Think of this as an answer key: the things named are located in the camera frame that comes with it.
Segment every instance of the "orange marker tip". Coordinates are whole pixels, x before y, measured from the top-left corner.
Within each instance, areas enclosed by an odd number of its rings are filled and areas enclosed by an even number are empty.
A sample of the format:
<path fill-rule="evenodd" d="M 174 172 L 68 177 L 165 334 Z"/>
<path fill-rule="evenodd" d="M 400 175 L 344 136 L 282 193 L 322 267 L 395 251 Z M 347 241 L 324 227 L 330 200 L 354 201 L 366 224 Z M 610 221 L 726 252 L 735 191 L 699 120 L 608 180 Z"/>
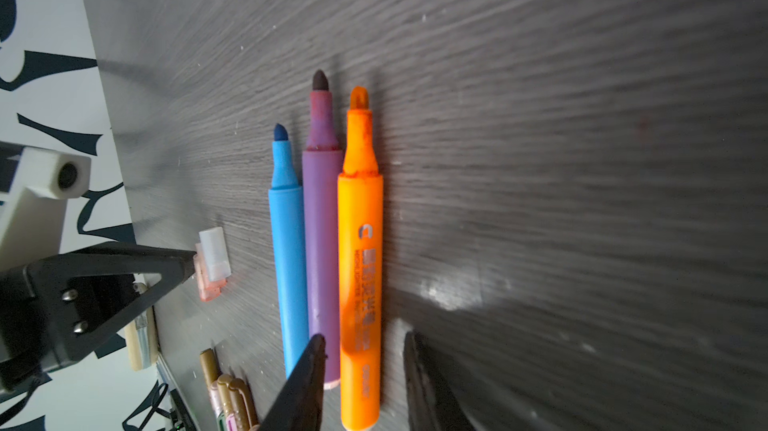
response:
<path fill-rule="evenodd" d="M 368 109 L 368 90 L 360 86 L 352 90 L 350 109 Z"/>

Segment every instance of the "light blue marker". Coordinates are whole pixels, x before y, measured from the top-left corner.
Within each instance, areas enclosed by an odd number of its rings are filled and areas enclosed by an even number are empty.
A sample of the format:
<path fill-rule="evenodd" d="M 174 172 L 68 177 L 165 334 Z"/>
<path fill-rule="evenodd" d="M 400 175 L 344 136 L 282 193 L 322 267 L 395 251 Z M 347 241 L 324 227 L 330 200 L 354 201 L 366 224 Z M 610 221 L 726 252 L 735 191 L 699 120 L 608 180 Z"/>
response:
<path fill-rule="evenodd" d="M 288 131 L 280 124 L 275 126 L 272 156 L 275 165 L 270 189 L 272 246 L 288 377 L 310 341 L 310 322 L 306 306 L 303 190 L 293 170 Z"/>

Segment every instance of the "orange marker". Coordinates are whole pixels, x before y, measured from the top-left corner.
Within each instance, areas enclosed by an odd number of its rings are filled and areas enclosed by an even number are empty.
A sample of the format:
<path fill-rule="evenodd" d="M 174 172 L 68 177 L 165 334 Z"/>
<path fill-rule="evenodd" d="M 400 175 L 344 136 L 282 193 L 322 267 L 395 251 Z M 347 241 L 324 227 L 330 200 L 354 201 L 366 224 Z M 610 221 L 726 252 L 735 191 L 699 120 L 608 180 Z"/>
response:
<path fill-rule="evenodd" d="M 352 90 L 339 176 L 341 421 L 350 431 L 379 420 L 384 178 L 373 154 L 368 91 Z"/>

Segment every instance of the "gray wood grain table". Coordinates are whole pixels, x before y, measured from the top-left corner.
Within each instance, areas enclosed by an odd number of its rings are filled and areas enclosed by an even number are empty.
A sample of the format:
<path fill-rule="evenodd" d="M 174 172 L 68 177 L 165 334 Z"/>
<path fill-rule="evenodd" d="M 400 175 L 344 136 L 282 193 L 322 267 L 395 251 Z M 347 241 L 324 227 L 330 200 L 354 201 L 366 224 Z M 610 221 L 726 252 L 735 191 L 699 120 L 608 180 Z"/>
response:
<path fill-rule="evenodd" d="M 312 73 L 367 86 L 386 179 L 378 429 L 421 330 L 487 429 L 764 429 L 766 0 L 85 0 L 140 244 L 223 226 L 160 345 L 202 429 L 216 347 L 284 381 L 267 189 Z M 338 390 L 324 429 L 340 429 Z"/>

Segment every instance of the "purple marker body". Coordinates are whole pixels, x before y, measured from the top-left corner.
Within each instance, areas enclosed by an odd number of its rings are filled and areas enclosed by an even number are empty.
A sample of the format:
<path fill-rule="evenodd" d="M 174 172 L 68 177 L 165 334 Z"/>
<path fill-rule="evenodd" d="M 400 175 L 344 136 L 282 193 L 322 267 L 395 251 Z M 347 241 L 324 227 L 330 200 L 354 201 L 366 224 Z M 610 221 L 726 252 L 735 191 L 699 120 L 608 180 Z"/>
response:
<path fill-rule="evenodd" d="M 326 338 L 325 388 L 339 384 L 339 201 L 344 153 L 333 129 L 328 90 L 310 94 L 310 137 L 302 155 L 306 290 L 310 337 Z"/>

